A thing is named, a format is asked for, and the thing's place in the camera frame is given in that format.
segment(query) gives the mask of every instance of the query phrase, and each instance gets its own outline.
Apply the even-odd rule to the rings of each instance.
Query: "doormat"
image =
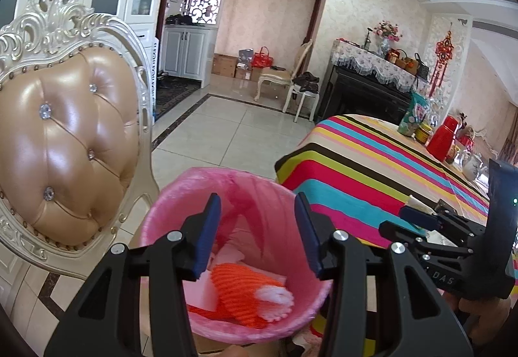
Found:
[[[157,82],[155,122],[201,87],[201,81],[172,76]]]

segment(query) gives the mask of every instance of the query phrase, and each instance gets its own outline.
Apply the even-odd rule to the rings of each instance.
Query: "red thermos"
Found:
[[[457,119],[452,116],[448,116],[446,117],[445,122],[440,125],[434,133],[434,136],[432,137],[426,149],[437,160],[442,162],[446,159],[448,151],[450,151],[452,146],[457,127]]]

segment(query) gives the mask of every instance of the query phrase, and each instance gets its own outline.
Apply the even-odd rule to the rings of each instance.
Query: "flower vase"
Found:
[[[390,42],[388,39],[388,37],[383,37],[380,45],[377,47],[377,54],[382,58],[385,58],[390,50]]]

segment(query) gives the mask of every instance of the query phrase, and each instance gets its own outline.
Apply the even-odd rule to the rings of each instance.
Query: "white teapot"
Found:
[[[488,169],[487,166],[483,165],[484,162],[480,154],[472,154],[467,151],[463,154],[460,163],[462,165],[462,173],[470,182],[475,181],[480,176],[480,173]]]

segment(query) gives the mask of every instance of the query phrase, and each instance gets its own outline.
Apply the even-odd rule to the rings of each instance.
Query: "metal screw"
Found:
[[[122,252],[124,252],[124,249],[126,249],[124,243],[116,243],[111,247],[110,252],[112,252],[114,255],[120,255]]]
[[[335,240],[338,241],[346,241],[349,238],[349,233],[345,232],[343,230],[336,230],[332,236],[335,238]]]
[[[405,245],[402,243],[399,243],[398,241],[395,243],[392,243],[392,245],[390,245],[390,248],[392,249],[392,251],[394,253],[397,253],[398,255],[401,255],[403,252],[405,252],[405,250],[407,250]]]
[[[180,241],[182,240],[183,234],[179,231],[173,231],[167,233],[167,240],[169,241]]]

